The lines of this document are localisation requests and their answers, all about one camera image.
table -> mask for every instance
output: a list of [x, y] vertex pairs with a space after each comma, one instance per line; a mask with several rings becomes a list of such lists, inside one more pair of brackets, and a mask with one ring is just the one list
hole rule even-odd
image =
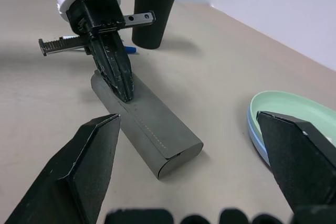
[[[80, 125], [107, 114], [90, 87], [91, 56], [43, 57], [37, 40], [72, 35], [56, 0], [0, 0], [0, 222]], [[133, 0], [122, 0], [124, 14]], [[120, 31], [132, 45], [131, 30]], [[221, 209], [283, 221], [291, 210], [249, 139], [254, 94], [284, 90], [336, 109], [336, 73], [206, 5], [176, 3], [162, 45], [130, 56], [136, 75], [204, 142], [193, 161], [157, 180], [120, 132], [98, 223], [113, 208], [163, 207], [176, 223]]]

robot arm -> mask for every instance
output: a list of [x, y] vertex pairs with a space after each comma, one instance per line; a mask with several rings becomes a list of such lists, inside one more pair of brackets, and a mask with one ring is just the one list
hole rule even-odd
[[153, 12], [123, 16], [120, 0], [57, 0], [62, 18], [70, 23], [76, 38], [51, 42], [39, 40], [43, 54], [84, 47], [93, 56], [105, 82], [123, 102], [133, 99], [133, 78], [130, 60], [118, 30], [150, 25]]

plate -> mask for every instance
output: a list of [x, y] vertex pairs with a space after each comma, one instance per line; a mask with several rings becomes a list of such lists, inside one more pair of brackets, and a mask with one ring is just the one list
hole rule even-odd
[[259, 154], [269, 164], [263, 137], [257, 122], [258, 111], [291, 115], [311, 122], [336, 146], [336, 112], [317, 102], [282, 91], [264, 91], [256, 94], [248, 107], [247, 121], [251, 140]]

white wall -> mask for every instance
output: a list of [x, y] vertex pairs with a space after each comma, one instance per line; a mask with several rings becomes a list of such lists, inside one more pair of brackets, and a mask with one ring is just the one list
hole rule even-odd
[[336, 70], [336, 0], [187, 0], [229, 16]]

black plastic cup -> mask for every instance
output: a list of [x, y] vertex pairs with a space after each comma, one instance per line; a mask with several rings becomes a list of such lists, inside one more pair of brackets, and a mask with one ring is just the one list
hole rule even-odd
[[139, 47], [156, 49], [160, 46], [170, 11], [175, 0], [135, 0], [134, 13], [154, 11], [156, 21], [150, 26], [134, 27], [132, 41]]

